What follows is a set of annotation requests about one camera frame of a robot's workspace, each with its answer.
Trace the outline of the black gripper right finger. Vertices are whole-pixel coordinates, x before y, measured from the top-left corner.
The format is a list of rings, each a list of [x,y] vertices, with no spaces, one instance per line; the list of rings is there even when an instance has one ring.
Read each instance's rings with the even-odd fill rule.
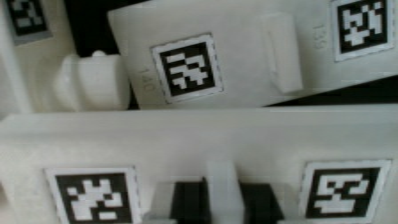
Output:
[[[277,224],[284,219],[280,206],[266,183],[239,183],[243,198],[241,224]]]

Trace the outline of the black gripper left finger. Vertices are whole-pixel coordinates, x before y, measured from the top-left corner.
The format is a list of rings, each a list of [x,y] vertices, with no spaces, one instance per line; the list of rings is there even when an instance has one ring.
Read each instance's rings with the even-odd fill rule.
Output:
[[[206,223],[206,183],[204,180],[179,181],[174,186],[172,207],[168,217],[175,224]]]

